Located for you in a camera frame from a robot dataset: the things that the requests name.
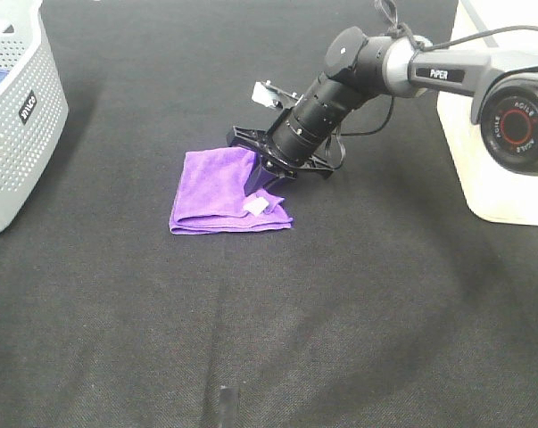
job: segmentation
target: basket label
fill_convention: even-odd
[[[23,125],[27,125],[30,115],[35,110],[35,107],[37,107],[37,98],[35,97],[35,93],[33,91],[30,91],[30,94],[25,100],[25,103],[19,110],[19,117],[21,118]]]

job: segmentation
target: gray basket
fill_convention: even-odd
[[[68,116],[40,19],[42,0],[0,0],[0,232],[37,183]]]

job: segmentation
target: purple towel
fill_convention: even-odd
[[[254,159],[253,152],[241,147],[186,153],[170,217],[171,232],[200,235],[290,228],[293,220],[280,206],[283,198],[264,189],[245,197],[243,186]],[[255,216],[244,208],[250,202],[267,206]]]

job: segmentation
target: red ring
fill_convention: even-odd
[[[525,118],[526,124],[528,126],[528,132],[526,133],[525,137],[522,140],[518,140],[518,141],[512,140],[512,139],[509,138],[509,136],[507,136],[507,133],[504,132],[504,120],[507,118],[507,116],[509,116],[510,114],[513,114],[513,113],[520,114],[523,118]],[[528,138],[530,138],[530,136],[532,135],[532,133],[533,133],[533,124],[530,121],[530,118],[528,117],[528,115],[526,115],[523,111],[518,110],[518,109],[512,109],[512,110],[509,110],[506,113],[504,113],[504,115],[502,116],[502,119],[501,119],[501,132],[502,132],[502,136],[504,136],[504,139],[507,140],[507,142],[509,142],[510,144],[521,145],[526,140],[528,140]]]

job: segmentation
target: perforated basket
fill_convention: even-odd
[[[0,0],[0,232],[42,174],[68,116],[42,0]]]

